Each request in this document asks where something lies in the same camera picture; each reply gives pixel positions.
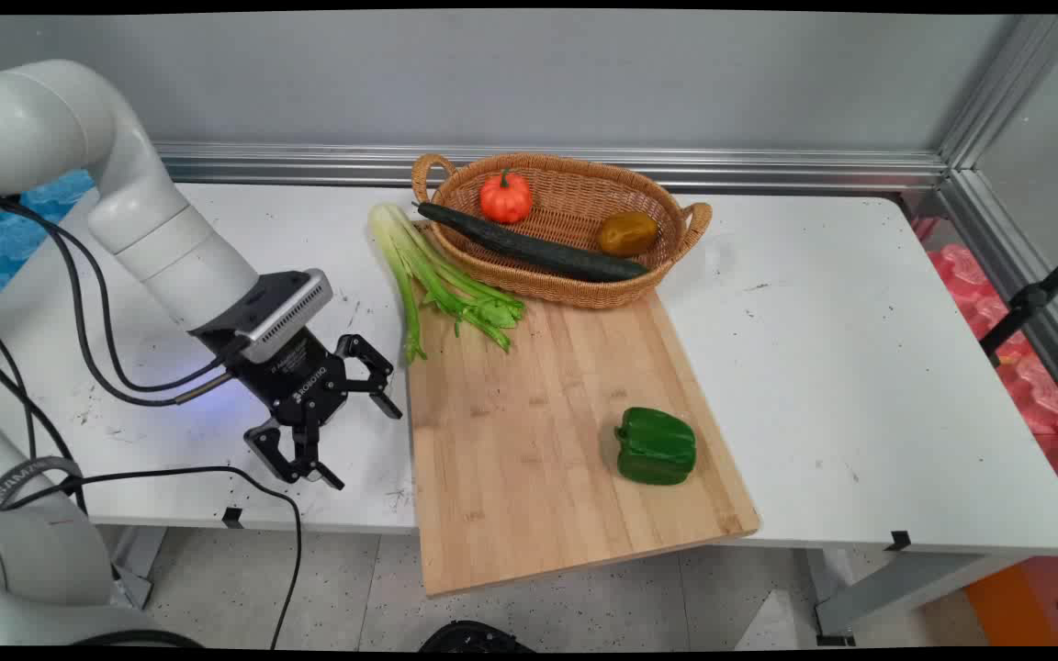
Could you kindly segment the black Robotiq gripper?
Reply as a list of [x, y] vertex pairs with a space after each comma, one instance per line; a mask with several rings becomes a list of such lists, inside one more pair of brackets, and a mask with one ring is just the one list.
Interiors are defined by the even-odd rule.
[[[366, 377], [347, 377], [347, 363], [363, 365]], [[235, 379], [268, 410], [260, 426], [243, 433], [244, 443], [286, 484], [305, 478], [342, 490], [344, 482], [320, 460], [320, 428], [305, 426], [305, 417], [315, 414], [323, 424], [348, 394], [368, 394], [382, 414], [399, 420], [403, 414], [387, 394], [393, 372], [390, 360], [360, 335], [341, 335], [332, 352], [310, 330], [300, 330], [264, 363], [242, 359], [232, 365]], [[281, 451], [281, 424], [291, 427], [291, 457]]]

